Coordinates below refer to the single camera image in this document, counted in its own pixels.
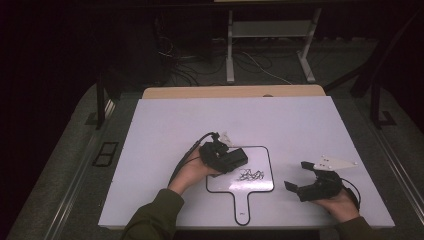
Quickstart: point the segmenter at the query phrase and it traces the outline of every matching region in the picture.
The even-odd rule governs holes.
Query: right hand
[[[325,208],[337,221],[341,223],[360,216],[351,197],[344,189],[342,189],[342,191],[340,191],[340,193],[335,197],[315,200],[312,202]]]

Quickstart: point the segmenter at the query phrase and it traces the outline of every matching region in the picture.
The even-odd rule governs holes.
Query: floor
[[[235,42],[235,85],[307,84],[296,56],[302,43],[298,39]],[[316,84],[325,86],[358,67],[376,43],[365,39],[314,41],[308,60]],[[216,39],[214,57],[209,61],[180,52],[178,61],[172,64],[173,74],[164,86],[226,85],[224,46],[221,39]],[[423,239],[424,221],[417,215],[420,210],[411,204],[411,196],[415,194],[419,199],[424,194],[424,161],[420,159],[424,156],[424,136],[384,90],[381,110],[388,111],[397,125],[377,130],[368,117],[369,93],[363,98],[352,98],[349,90],[353,83],[354,79],[327,95],[332,97],[396,224],[379,232],[387,240]],[[120,231],[99,227],[97,222],[140,96],[139,92],[123,93],[120,100],[109,105],[105,124],[96,130],[95,86],[87,91],[8,239],[119,239]],[[94,167],[91,163],[103,142],[118,142],[118,151],[111,166]],[[405,169],[414,184],[416,191],[409,187],[412,195],[406,194],[408,188],[395,174],[400,168]],[[333,240],[338,236],[332,228],[322,229],[320,239]]]

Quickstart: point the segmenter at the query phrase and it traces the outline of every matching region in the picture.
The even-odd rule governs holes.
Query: left hand
[[[207,175],[219,174],[218,171],[205,165],[200,159],[199,148],[187,158],[186,164],[180,169],[177,176],[169,184],[168,189],[183,194],[190,186],[200,182]]]

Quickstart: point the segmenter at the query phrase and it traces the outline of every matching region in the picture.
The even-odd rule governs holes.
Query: hand
[[[187,188],[211,174],[219,174],[219,172],[203,163],[200,159],[199,148],[197,148],[188,156],[186,164],[169,184],[168,189],[181,195]]]
[[[351,197],[342,189],[340,193],[330,199],[320,199],[312,201],[325,208],[339,222],[347,222],[359,217],[359,211],[356,209]]]

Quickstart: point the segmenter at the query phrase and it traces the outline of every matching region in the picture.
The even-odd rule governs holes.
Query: dark background
[[[102,2],[131,5],[160,1]],[[349,7],[326,5],[316,38],[342,37],[349,41],[352,37],[385,37],[385,31],[394,26],[392,23],[412,1],[371,2]],[[210,45],[212,37],[226,37],[227,15],[222,10],[118,11],[113,7],[87,9],[77,3],[0,3],[0,239],[7,236],[75,106],[97,78],[108,79],[107,90],[114,98],[119,98],[122,91],[160,86],[166,69],[156,54],[158,34],[171,37],[179,47],[206,58],[210,51],[200,49]],[[302,18],[311,13],[308,7],[295,9],[244,9],[238,17]],[[154,21],[158,16],[159,26]],[[421,12],[390,54],[378,78],[384,79],[383,85],[424,131],[422,29]]]

